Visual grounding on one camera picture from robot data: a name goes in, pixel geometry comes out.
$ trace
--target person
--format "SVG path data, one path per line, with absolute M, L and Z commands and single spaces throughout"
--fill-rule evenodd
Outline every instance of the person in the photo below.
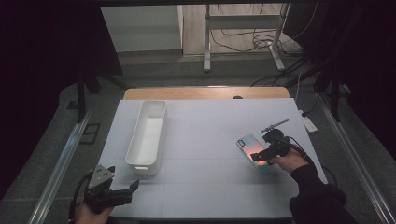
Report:
M 298 184 L 299 194 L 291 198 L 289 204 L 297 224 L 358 223 L 344 207 L 347 202 L 345 193 L 332 184 L 324 184 L 316 168 L 296 150 L 291 148 L 286 156 L 268 161 L 289 172 Z
M 110 217 L 113 208 L 114 207 L 105 208 L 100 214 L 96 214 L 87 204 L 82 203 L 78 209 L 76 224 L 118 223 L 115 218 Z

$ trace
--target smartphone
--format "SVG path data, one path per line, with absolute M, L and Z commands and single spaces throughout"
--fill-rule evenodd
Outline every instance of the smartphone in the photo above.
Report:
M 270 167 L 268 161 L 254 161 L 251 159 L 251 154 L 259 153 L 264 150 L 264 147 L 260 142 L 253 136 L 253 134 L 248 134 L 236 141 L 236 145 L 242 150 L 242 152 L 247 156 L 250 162 L 258 171 L 264 171 Z

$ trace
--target human hand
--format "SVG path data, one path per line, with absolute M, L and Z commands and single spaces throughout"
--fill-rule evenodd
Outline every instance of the human hand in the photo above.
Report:
M 87 204 L 82 203 L 78 209 L 76 224 L 106 224 L 113 208 L 105 208 L 100 214 L 95 214 Z
M 271 163 L 276 163 L 282 168 L 282 170 L 285 170 L 289 173 L 293 172 L 295 169 L 309 164 L 308 161 L 306 161 L 300 153 L 298 153 L 296 150 L 293 148 L 290 149 L 288 154 L 284 157 L 275 157 L 270 160 L 268 160 Z

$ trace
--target white metal stand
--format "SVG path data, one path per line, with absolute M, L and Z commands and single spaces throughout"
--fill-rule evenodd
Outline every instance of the white metal stand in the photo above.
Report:
M 221 29 L 276 29 L 274 40 L 269 43 L 269 50 L 274 58 L 277 70 L 285 70 L 285 66 L 279 57 L 277 43 L 279 41 L 280 34 L 282 33 L 289 5 L 289 3 L 284 4 L 280 11 L 280 15 L 238 16 L 210 16 L 209 5 L 206 5 L 204 71 L 210 71 L 210 30 Z

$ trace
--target white tabletop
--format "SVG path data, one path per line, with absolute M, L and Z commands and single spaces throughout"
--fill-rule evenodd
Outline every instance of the white tabletop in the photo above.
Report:
M 289 199 L 298 194 L 290 175 L 277 165 L 258 172 L 236 141 L 278 126 L 296 139 L 327 183 L 293 99 L 169 100 L 162 167 L 152 177 L 135 175 L 125 162 L 143 101 L 120 101 L 99 163 L 116 166 L 111 189 L 128 189 L 140 179 L 131 204 L 112 215 L 133 218 L 291 217 Z

